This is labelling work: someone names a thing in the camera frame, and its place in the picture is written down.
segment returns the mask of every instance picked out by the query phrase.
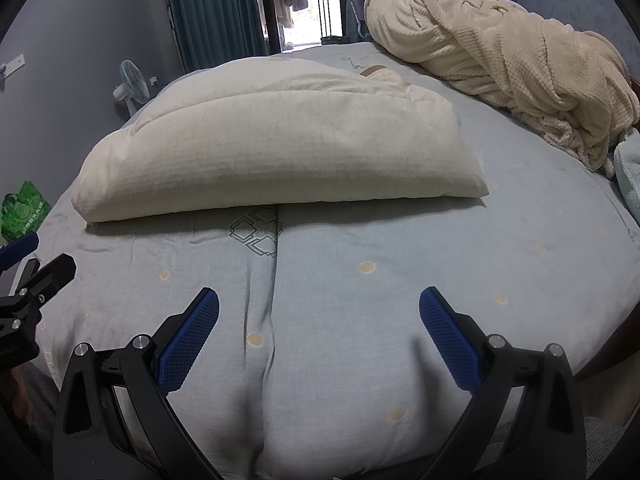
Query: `gray wall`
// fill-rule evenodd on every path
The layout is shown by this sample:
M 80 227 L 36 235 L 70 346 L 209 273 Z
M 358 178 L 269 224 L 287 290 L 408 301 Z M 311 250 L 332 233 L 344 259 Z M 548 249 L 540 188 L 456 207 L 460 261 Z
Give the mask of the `gray wall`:
M 31 180 L 56 202 L 96 142 L 126 120 L 111 94 L 123 59 L 163 84 L 174 78 L 156 37 L 166 10 L 152 1 L 27 1 L 0 44 L 0 62 L 26 60 L 0 92 L 0 196 Z
M 555 18 L 577 30 L 605 36 L 624 57 L 631 75 L 640 78 L 640 43 L 613 0 L 518 0 L 530 12 Z

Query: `electric fan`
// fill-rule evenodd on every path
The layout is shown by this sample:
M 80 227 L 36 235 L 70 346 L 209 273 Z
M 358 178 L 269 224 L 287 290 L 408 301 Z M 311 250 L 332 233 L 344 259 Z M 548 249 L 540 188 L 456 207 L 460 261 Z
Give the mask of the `electric fan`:
M 132 117 L 137 111 L 132 99 L 143 105 L 149 101 L 149 88 L 142 72 L 128 59 L 120 64 L 120 77 L 122 84 L 113 91 L 113 97 L 116 101 L 126 102 L 129 116 Z

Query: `cream fleece blanket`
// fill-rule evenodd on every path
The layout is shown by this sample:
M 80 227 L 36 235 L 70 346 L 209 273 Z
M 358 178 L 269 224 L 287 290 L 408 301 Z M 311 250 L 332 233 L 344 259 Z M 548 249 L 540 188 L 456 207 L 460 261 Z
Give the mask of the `cream fleece blanket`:
M 366 0 L 369 31 L 400 59 L 508 108 L 590 170 L 604 168 L 640 106 L 620 53 L 595 32 L 509 0 Z

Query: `yellow polka dot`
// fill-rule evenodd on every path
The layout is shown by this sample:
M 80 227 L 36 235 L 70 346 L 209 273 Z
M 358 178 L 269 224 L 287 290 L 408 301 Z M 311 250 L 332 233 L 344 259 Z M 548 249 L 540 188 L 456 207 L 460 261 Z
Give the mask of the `yellow polka dot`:
M 376 264 L 373 262 L 362 262 L 358 266 L 358 272 L 361 274 L 371 274 L 376 269 Z
M 496 294 L 493 299 L 497 304 L 506 305 L 507 303 L 509 303 L 509 298 L 507 298 L 504 294 Z
M 262 335 L 258 334 L 257 332 L 253 332 L 253 333 L 249 334 L 246 337 L 246 341 L 249 343 L 250 346 L 254 346 L 256 348 L 259 348 L 264 343 L 264 341 L 262 339 Z
M 405 415 L 406 415 L 406 409 L 404 409 L 404 408 L 394 408 L 394 409 L 390 410 L 389 413 L 386 414 L 386 419 L 389 422 L 397 422 L 398 420 L 403 418 Z

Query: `light blue bedsheet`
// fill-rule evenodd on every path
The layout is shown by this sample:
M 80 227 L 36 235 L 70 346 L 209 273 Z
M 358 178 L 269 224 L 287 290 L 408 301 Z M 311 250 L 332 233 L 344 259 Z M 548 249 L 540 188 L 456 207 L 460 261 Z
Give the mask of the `light blue bedsheet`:
M 87 229 L 67 192 L 38 232 L 43 261 L 66 251 L 78 262 L 37 331 L 58 384 L 76 343 L 121 346 L 183 311 L 202 286 L 217 290 L 218 324 L 168 399 L 225 479 L 343 478 L 434 451 L 469 395 L 420 321 L 427 286 L 514 346 L 560 343 L 575 370 L 640 300 L 640 229 L 604 177 L 373 44 L 295 56 L 353 72 L 384 64 L 446 97 L 490 195 Z

